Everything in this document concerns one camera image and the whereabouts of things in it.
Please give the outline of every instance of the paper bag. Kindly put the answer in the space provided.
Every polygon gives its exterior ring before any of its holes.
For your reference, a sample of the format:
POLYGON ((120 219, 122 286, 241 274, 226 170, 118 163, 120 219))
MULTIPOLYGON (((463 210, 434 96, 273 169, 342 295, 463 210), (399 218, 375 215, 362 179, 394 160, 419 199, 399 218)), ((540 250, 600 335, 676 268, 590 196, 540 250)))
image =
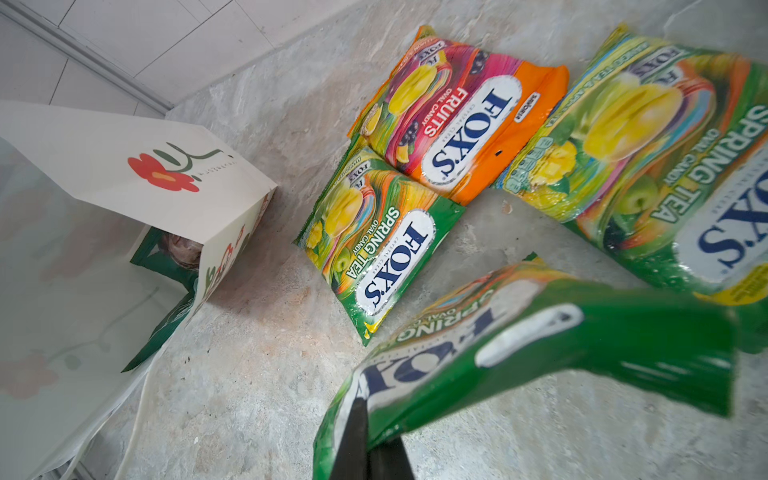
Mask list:
POLYGON ((90 440, 275 188, 204 127, 0 101, 0 478, 90 440))

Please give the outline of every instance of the fruits candy bag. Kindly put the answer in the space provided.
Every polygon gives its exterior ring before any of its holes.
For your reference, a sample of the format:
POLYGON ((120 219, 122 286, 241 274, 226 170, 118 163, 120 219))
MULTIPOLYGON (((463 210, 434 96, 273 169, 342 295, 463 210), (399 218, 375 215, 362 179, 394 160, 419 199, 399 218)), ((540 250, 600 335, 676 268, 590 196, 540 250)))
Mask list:
POLYGON ((466 205, 567 89, 565 67, 488 53, 423 26, 349 135, 361 134, 393 167, 466 205))
POLYGON ((622 25, 496 187, 651 285, 741 306, 766 342, 766 66, 622 25))
POLYGON ((294 243, 368 345, 464 207, 390 167, 355 136, 294 243))
POLYGON ((355 368, 315 437, 313 478, 328 479, 358 397, 367 400, 369 450, 563 369, 729 415, 731 313, 666 290, 613 290, 538 260, 507 266, 433 303, 355 368))

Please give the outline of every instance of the red flower print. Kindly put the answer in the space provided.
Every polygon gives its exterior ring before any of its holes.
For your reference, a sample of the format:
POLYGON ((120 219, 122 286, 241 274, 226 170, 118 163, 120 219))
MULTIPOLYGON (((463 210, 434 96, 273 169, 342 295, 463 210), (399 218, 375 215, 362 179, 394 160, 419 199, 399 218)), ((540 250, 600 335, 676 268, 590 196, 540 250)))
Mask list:
POLYGON ((45 368, 45 357, 39 353, 17 362, 0 362, 0 392, 18 400, 30 399, 40 387, 53 385, 56 380, 58 375, 45 368))
POLYGON ((129 158, 128 165, 134 169, 139 177, 144 178, 149 183, 156 187, 164 188, 166 190, 188 190, 190 192, 200 191, 194 182, 194 179, 189 175, 180 174, 178 172, 169 172, 165 170, 160 162, 154 157, 141 154, 139 158, 129 158))

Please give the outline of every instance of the candy bag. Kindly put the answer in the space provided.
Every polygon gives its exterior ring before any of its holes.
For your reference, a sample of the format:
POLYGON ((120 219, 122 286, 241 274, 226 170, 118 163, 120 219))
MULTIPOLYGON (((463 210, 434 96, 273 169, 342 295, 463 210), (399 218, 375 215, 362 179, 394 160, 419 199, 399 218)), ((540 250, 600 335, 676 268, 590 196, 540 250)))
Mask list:
POLYGON ((368 345, 464 207, 390 167, 356 136, 294 243, 368 345))
POLYGON ((315 437, 313 478, 330 476, 356 398, 367 401, 369 450, 563 369, 728 415, 729 310, 670 291, 613 290, 537 261, 497 270, 433 303, 355 368, 315 437))
POLYGON ((567 89, 565 67, 488 53, 423 26, 349 135, 361 134, 393 167, 466 205, 567 89))
POLYGON ((766 127, 766 66, 622 25, 496 186, 651 285, 743 306, 765 343, 766 127))

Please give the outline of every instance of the tiled wall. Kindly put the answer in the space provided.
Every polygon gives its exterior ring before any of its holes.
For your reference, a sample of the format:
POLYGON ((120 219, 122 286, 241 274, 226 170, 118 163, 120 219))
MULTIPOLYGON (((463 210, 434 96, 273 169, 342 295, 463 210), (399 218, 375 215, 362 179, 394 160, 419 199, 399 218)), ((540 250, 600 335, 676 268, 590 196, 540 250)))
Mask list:
POLYGON ((22 3, 175 104, 357 1, 22 3))
POLYGON ((4 100, 162 118, 4 15, 0 15, 0 65, 4 100))

